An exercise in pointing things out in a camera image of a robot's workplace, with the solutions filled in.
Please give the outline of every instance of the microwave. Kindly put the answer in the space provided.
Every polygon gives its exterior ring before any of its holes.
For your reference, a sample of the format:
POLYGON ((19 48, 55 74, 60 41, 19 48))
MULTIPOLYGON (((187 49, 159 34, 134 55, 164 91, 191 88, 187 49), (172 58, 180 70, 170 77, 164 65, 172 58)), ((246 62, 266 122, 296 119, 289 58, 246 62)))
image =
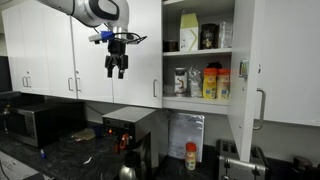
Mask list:
POLYGON ((83 103, 44 103, 9 111, 5 120, 8 135, 35 147, 87 127, 83 103))

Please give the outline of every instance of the toaster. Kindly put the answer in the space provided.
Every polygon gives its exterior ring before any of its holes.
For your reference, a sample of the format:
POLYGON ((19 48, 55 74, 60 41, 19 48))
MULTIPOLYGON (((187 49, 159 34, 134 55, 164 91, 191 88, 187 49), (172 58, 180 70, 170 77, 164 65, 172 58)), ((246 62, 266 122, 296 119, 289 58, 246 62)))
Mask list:
POLYGON ((250 162, 239 160, 233 141, 218 140, 215 171, 219 180, 270 180, 271 170, 262 150, 251 147, 250 162))

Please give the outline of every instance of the paper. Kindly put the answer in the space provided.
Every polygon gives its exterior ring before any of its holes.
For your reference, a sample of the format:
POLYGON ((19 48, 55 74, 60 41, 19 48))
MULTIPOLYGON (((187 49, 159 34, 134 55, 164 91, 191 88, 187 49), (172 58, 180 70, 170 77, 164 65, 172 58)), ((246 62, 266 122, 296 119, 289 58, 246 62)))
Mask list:
POLYGON ((185 159, 186 143, 197 145, 197 162, 202 162, 204 116, 175 113, 170 120, 168 155, 185 159))

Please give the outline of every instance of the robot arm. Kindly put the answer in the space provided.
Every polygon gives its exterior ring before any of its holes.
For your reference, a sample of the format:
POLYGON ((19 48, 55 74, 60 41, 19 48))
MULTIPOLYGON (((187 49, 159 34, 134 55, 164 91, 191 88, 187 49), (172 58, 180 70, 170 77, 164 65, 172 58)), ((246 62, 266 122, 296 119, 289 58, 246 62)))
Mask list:
POLYGON ((128 69, 128 56, 125 55, 126 44, 138 44, 146 37, 140 38, 135 33, 128 33, 129 5, 126 0, 37 0, 58 11, 79 20, 87 27, 108 26, 109 31, 89 37, 96 44, 108 42, 110 56, 106 57, 105 67, 108 77, 112 77, 115 66, 119 68, 118 78, 122 79, 128 69))

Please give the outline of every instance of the black countertop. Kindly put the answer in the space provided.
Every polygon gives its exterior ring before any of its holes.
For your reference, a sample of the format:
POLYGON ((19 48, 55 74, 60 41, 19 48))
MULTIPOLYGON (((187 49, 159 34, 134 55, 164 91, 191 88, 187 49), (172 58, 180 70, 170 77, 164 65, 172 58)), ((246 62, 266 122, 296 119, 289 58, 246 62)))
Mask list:
MULTIPOLYGON (((15 141, 0 132, 0 151, 25 163, 49 177, 60 180, 111 180, 117 178, 124 155, 113 153, 113 140, 107 137, 76 142, 61 138, 59 142, 43 148, 47 158, 42 159, 40 149, 15 141)), ((212 180, 214 174, 214 147, 204 146, 203 162, 194 171, 188 171, 184 161, 166 157, 155 173, 155 180, 212 180)), ((292 164, 268 158, 272 180, 290 179, 292 164)))

